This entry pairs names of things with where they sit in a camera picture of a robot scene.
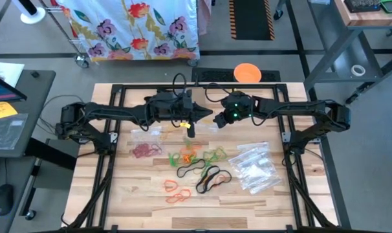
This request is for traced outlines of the wide black rubber band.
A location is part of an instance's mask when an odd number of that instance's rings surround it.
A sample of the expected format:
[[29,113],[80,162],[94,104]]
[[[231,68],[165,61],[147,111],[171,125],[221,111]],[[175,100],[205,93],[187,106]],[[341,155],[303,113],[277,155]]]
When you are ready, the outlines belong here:
[[[214,184],[214,180],[219,174],[225,175],[228,178],[228,180],[223,183]],[[206,192],[209,192],[212,188],[215,188],[225,183],[229,183],[231,180],[232,180],[232,174],[229,171],[222,170],[218,166],[210,166],[206,170],[206,172],[204,173],[200,181],[197,183],[195,189],[197,193],[205,194]]]
[[201,170],[206,166],[204,159],[197,159],[191,162],[189,165],[181,166],[177,169],[177,177],[183,178],[188,172],[193,170]]

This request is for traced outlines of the white round pedestal base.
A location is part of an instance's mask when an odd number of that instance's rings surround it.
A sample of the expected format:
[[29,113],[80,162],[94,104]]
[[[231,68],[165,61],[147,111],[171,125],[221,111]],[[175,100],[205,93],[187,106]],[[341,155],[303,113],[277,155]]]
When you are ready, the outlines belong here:
[[11,0],[21,12],[20,20],[28,25],[33,25],[42,21],[46,16],[43,7],[36,7],[31,0]]

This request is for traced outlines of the yellow sticky note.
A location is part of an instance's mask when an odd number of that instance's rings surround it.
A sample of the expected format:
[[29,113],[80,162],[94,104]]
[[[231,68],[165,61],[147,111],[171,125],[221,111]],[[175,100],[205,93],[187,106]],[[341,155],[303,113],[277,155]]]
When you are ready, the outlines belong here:
[[0,118],[17,115],[18,112],[8,102],[0,102]]

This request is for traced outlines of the clear plastic zip bag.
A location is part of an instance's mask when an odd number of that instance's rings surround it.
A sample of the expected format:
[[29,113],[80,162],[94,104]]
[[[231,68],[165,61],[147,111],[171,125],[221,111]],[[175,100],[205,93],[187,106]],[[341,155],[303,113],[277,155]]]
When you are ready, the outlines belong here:
[[152,144],[158,144],[163,150],[161,139],[160,139],[161,133],[162,133],[161,126],[150,128],[148,131],[141,131],[138,129],[132,130],[131,131],[131,140],[132,140],[132,145],[133,145],[132,150],[137,145],[144,144],[144,143],[149,144],[150,146]]
[[202,120],[206,120],[206,119],[213,120],[214,117],[213,117],[213,115],[210,115],[210,116],[204,117],[201,120],[197,121],[197,123],[195,124],[197,130],[205,130],[205,131],[218,131],[219,130],[219,128],[217,127],[217,124],[215,124],[214,126],[209,126],[209,125],[203,124]]

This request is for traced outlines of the black computer mouse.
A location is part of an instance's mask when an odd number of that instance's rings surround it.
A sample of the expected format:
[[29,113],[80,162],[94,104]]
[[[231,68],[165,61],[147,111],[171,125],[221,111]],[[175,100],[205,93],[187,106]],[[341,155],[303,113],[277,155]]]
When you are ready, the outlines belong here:
[[0,186],[0,216],[11,212],[14,205],[14,187],[11,184]]

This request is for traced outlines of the black ribbed floor mat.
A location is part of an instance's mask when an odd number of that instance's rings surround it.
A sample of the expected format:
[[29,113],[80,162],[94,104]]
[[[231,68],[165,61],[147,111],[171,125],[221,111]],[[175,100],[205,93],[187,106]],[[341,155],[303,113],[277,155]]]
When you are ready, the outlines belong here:
[[[237,82],[233,69],[194,67],[191,72],[192,82]],[[280,82],[279,71],[261,70],[261,82]]]

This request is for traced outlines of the orange bowl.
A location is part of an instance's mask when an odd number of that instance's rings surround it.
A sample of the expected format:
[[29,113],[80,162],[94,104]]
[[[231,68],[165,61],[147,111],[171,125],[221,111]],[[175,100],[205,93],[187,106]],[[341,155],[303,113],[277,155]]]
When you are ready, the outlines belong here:
[[258,67],[251,63],[241,63],[234,69],[234,78],[241,83],[258,83],[262,74]]

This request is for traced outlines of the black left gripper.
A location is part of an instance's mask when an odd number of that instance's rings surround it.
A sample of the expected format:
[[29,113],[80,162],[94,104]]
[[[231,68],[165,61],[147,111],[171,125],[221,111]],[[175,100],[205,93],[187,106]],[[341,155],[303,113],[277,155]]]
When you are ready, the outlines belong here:
[[192,91],[175,95],[173,92],[159,92],[158,101],[149,104],[149,122],[188,121],[197,122],[213,113],[211,109],[193,104]]

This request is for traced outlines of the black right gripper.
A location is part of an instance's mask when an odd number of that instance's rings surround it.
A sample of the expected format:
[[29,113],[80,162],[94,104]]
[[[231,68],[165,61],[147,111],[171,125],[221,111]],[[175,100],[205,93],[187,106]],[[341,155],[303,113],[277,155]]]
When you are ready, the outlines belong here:
[[215,115],[213,119],[219,129],[235,121],[252,117],[252,99],[241,91],[230,93],[221,100],[221,105],[224,111]]

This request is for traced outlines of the pink cloth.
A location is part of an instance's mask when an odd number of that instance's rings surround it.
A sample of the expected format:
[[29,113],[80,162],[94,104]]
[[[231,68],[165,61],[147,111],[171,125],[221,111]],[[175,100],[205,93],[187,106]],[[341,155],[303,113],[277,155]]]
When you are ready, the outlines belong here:
[[197,22],[198,34],[200,36],[207,34],[208,25],[212,14],[213,0],[197,0]]

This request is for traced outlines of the stack of clear plastic bags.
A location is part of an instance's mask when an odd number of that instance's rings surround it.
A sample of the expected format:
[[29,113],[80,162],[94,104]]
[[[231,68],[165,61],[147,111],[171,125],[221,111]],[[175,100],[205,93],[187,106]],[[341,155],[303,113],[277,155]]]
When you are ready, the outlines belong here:
[[238,145],[237,150],[239,155],[228,162],[243,190],[255,195],[282,181],[269,154],[267,142]]

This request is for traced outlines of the black mat with hazard stripes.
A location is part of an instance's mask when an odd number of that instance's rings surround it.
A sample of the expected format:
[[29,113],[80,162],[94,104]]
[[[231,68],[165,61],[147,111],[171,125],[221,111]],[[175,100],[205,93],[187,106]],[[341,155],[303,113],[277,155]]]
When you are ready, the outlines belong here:
[[229,0],[230,33],[235,40],[273,41],[268,0]]

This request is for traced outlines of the computer monitor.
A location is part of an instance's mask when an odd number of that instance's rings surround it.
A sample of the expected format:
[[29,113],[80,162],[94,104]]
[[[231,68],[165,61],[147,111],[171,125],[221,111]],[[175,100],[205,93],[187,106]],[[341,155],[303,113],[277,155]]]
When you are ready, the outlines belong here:
[[18,102],[26,99],[26,95],[0,79],[0,102]]

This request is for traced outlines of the black desk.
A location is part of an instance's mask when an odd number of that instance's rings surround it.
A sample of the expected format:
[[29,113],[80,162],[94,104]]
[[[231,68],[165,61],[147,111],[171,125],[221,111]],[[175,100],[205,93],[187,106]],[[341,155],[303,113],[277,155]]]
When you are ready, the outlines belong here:
[[0,150],[0,186],[9,183],[14,187],[13,209],[9,214],[0,216],[0,233],[8,233],[10,230],[36,159],[43,159],[69,171],[73,171],[76,165],[74,156],[32,138],[56,73],[37,71],[39,77],[34,78],[31,72],[24,70],[16,84],[16,89],[27,99],[12,104],[19,113],[28,115],[25,127],[13,150]]

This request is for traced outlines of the white paper sheet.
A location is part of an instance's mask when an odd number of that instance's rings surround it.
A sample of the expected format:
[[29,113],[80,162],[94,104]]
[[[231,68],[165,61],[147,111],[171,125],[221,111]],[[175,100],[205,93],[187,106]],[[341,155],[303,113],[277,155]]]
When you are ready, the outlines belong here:
[[0,79],[8,85],[15,87],[21,73],[24,69],[24,64],[20,63],[3,63],[0,62]]

